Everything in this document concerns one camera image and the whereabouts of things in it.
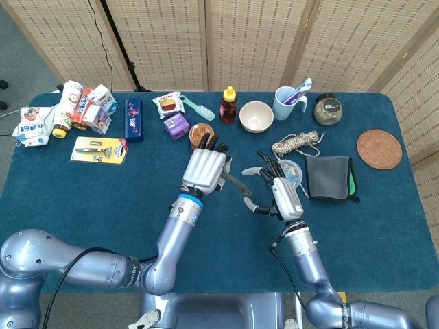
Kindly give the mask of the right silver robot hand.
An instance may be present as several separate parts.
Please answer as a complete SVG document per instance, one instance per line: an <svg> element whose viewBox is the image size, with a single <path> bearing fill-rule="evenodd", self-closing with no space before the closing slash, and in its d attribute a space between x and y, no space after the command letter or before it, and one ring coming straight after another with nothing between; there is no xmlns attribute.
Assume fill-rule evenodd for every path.
<svg viewBox="0 0 439 329"><path fill-rule="evenodd" d="M243 197L245 205L253 213L276 216L285 224L300 221L304 210L295 186L285 177L277 161L260 150L257 150L257 155L264 161L265 168L247 168L242 171L242 174L261 176L267 182L274 199L271 206L262 207L255 204L249 197Z"/></svg>

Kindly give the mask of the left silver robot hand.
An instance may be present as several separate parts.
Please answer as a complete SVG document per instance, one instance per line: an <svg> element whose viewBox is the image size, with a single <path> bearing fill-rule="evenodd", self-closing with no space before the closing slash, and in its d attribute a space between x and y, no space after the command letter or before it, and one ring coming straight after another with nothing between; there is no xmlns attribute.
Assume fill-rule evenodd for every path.
<svg viewBox="0 0 439 329"><path fill-rule="evenodd" d="M182 177L180 189L185 193L207 196L223 189L226 180L223 173L230 173L232 156L228 146L221 143L216 149L218 136L205 133L193 150Z"/></svg>

